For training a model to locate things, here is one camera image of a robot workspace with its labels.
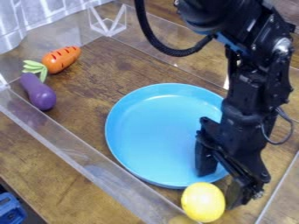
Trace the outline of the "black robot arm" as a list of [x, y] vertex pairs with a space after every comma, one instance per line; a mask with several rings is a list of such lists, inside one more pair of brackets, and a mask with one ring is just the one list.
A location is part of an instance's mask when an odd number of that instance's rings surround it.
[[221, 165], [232, 176], [227, 208], [263, 196], [271, 181], [261, 150], [271, 139], [281, 105], [293, 91], [288, 68], [293, 53], [288, 24], [265, 0], [177, 0], [177, 11], [189, 28], [225, 45], [228, 94], [219, 122], [200, 119], [195, 164], [204, 176]]

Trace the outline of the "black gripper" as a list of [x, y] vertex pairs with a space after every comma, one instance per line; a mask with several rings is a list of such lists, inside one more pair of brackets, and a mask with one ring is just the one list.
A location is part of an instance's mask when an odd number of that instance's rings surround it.
[[271, 180], [261, 150], [267, 140], [260, 128], [239, 126], [227, 119], [220, 122], [200, 118], [196, 131], [195, 168], [200, 177], [211, 175], [221, 164], [233, 177], [225, 192], [225, 208], [235, 209], [261, 196], [263, 185]]

